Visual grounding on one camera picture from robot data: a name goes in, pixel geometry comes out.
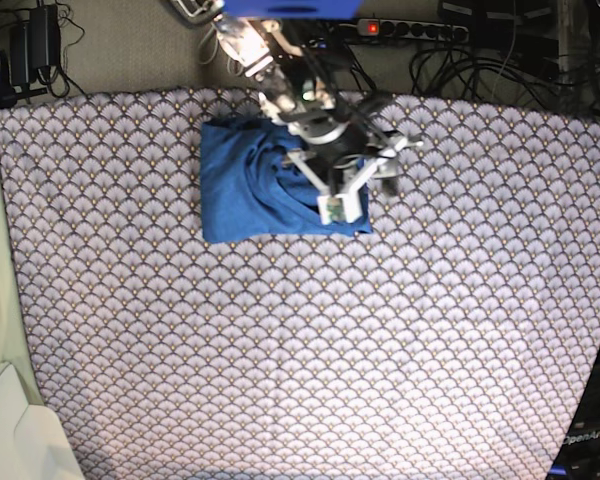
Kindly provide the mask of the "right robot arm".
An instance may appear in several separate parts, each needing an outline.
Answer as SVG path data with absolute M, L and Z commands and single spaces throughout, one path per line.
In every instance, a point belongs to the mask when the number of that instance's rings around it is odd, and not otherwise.
M 318 19 L 319 7 L 294 1 L 232 11 L 226 1 L 165 1 L 186 28 L 207 27 L 219 47 L 258 92 L 264 115 L 301 142 L 288 154 L 324 199 L 347 200 L 370 180 L 392 184 L 399 155 L 412 141 L 376 126 L 373 115 L 391 101 L 371 90 L 353 103 L 336 84 L 353 70 L 354 55 Z

